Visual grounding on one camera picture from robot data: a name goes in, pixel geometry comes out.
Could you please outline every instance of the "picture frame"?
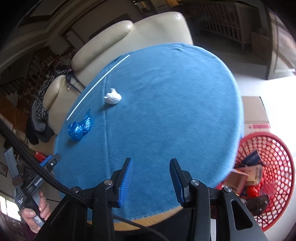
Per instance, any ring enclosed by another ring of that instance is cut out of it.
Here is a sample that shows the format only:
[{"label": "picture frame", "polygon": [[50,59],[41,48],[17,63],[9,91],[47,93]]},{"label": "picture frame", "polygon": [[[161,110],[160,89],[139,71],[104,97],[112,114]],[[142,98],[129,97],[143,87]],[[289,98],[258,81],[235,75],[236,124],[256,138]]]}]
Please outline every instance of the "picture frame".
[{"label": "picture frame", "polygon": [[8,171],[8,168],[5,164],[3,164],[2,162],[0,162],[0,173],[7,177],[7,171]]}]

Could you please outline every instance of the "person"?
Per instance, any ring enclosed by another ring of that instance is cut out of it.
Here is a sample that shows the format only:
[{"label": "person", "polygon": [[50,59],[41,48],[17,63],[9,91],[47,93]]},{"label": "person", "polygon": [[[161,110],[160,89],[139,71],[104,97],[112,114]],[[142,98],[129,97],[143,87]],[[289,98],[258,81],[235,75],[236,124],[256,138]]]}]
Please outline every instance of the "person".
[{"label": "person", "polygon": [[[39,203],[40,216],[44,218],[44,220],[46,221],[51,215],[52,211],[50,210],[49,203],[47,202],[46,197],[44,196],[44,193],[41,190],[39,190],[39,196],[40,196],[40,203]],[[40,227],[37,225],[37,223],[34,220],[36,213],[32,209],[25,207],[21,211],[21,216],[26,222],[25,234],[27,236],[28,241],[31,241],[35,238],[36,234],[40,230]]]}]

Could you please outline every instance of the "white stick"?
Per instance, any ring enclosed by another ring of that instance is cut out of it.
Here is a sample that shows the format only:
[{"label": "white stick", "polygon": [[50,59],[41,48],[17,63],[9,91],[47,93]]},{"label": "white stick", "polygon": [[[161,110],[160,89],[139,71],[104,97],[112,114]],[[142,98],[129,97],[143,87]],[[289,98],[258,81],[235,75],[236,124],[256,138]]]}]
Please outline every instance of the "white stick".
[{"label": "white stick", "polygon": [[119,65],[122,61],[124,61],[127,57],[129,57],[129,55],[125,56],[122,60],[120,60],[116,65],[114,65],[106,74],[103,75],[102,78],[99,79],[99,81],[97,83],[94,84],[93,87],[91,87],[91,89],[85,94],[85,96],[83,96],[83,98],[81,99],[81,101],[79,101],[79,103],[75,106],[74,110],[71,112],[71,114],[68,116],[67,120],[69,120],[69,118],[71,117],[71,115],[74,113],[74,111],[77,109],[77,107],[80,105],[80,103],[85,99],[85,97],[87,97],[87,95],[93,90],[93,88],[95,88],[95,86],[100,83],[100,81],[106,77],[107,74],[109,74],[117,65]]}]

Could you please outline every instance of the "human hand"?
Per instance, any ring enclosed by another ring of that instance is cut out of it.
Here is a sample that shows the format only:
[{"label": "human hand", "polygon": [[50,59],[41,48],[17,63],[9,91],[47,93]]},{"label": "human hand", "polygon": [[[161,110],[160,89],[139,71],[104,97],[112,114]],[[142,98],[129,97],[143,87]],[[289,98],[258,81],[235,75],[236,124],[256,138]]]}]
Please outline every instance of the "human hand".
[{"label": "human hand", "polygon": [[[46,201],[46,198],[41,190],[39,190],[39,196],[40,196],[40,203],[39,203],[40,216],[44,218],[44,220],[46,221],[51,215],[52,211],[50,210],[49,203]],[[33,209],[25,207],[22,209],[21,214],[22,214],[22,218],[28,224],[32,232],[38,233],[40,230],[40,227],[35,222],[34,217],[36,216],[36,213],[33,211]]]}]

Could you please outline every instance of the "beige leather sofa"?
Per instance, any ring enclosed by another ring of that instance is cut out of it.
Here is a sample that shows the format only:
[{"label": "beige leather sofa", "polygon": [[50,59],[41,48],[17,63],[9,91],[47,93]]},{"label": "beige leather sofa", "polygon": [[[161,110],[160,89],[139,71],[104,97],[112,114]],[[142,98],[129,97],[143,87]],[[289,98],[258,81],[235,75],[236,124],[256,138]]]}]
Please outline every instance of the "beige leather sofa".
[{"label": "beige leather sofa", "polygon": [[[72,68],[77,78],[87,86],[93,78],[119,55],[163,43],[193,44],[185,18],[178,12],[166,12],[136,23],[118,22],[87,42],[73,57]],[[71,80],[82,90],[79,83]],[[43,105],[49,111],[49,126],[58,134],[66,116],[79,96],[67,90],[65,76],[57,77],[47,90]]]}]

